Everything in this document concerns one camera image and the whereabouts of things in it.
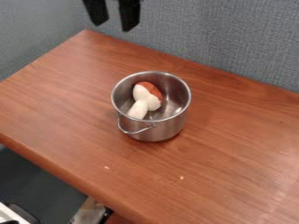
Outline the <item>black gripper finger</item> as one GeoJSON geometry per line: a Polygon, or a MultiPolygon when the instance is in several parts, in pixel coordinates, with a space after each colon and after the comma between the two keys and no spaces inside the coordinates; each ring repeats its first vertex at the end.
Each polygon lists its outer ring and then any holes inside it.
{"type": "Polygon", "coordinates": [[[141,0],[117,0],[121,29],[129,32],[140,22],[141,0]]]}
{"type": "Polygon", "coordinates": [[[101,25],[108,21],[108,7],[105,0],[82,0],[88,17],[93,25],[101,25]]]}

